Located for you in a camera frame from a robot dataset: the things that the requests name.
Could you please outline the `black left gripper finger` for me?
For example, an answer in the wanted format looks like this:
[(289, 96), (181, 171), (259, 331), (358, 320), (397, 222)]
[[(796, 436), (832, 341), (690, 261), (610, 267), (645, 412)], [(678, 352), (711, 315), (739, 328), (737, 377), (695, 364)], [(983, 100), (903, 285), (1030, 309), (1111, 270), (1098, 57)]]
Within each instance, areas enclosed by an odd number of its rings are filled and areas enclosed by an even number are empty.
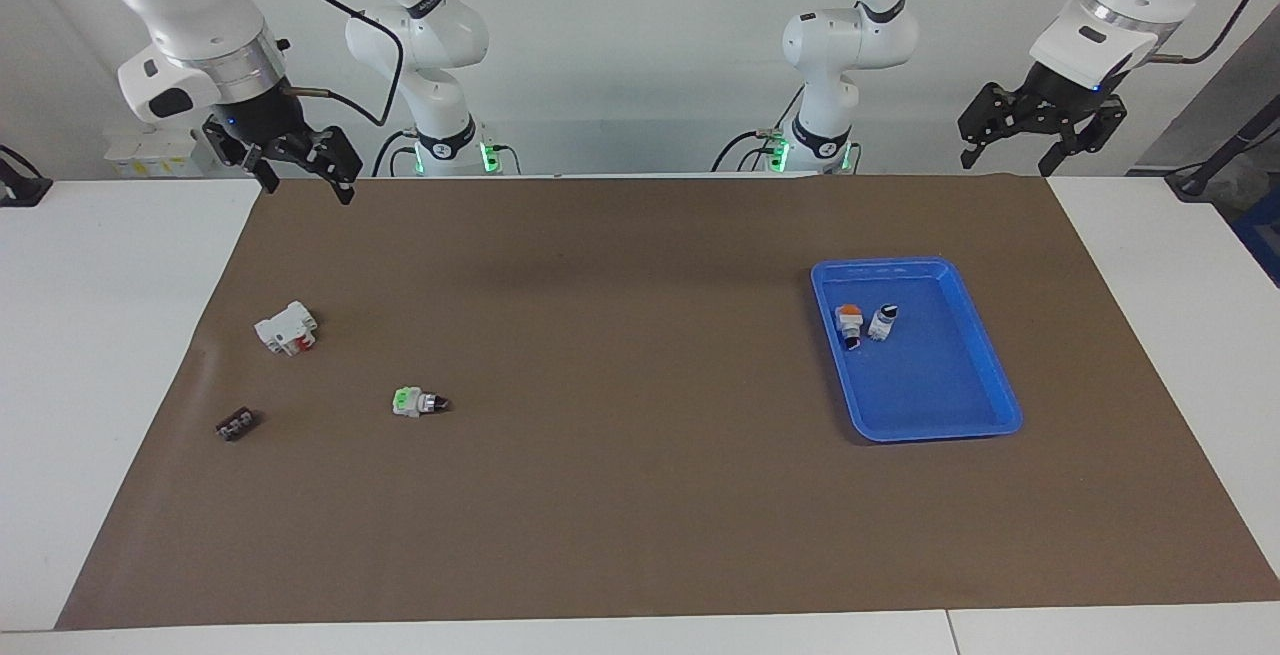
[(957, 130), (966, 148), (960, 155), (964, 169), (973, 169), (983, 150), (1000, 139), (1023, 132), (1023, 90), (1006, 90), (1001, 84), (984, 84), (965, 111), (957, 118)]
[(1110, 95), (1088, 116), (1075, 119), (1074, 114), (1060, 111), (1046, 122), (1053, 125), (1051, 134), (1059, 139), (1039, 159), (1039, 175), (1052, 177), (1066, 159), (1078, 154), (1097, 154), (1126, 116), (1123, 99)]

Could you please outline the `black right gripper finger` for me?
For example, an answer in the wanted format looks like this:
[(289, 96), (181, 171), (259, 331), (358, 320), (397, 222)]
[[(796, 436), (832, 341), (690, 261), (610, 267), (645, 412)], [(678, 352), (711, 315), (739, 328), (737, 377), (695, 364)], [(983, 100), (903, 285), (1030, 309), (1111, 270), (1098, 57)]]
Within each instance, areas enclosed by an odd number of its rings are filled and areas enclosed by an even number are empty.
[(285, 160), (323, 178), (343, 207), (355, 200), (355, 182), (364, 162), (340, 127), (332, 125), (324, 130), (305, 128), (287, 134)]
[(280, 180), (270, 166), (259, 145), (243, 145), (239, 139), (229, 136), (225, 127), (216, 118), (207, 118), (204, 122), (204, 136), (209, 141), (212, 154), (227, 168), (237, 168), (248, 173), (259, 182), (266, 194), (274, 194)]

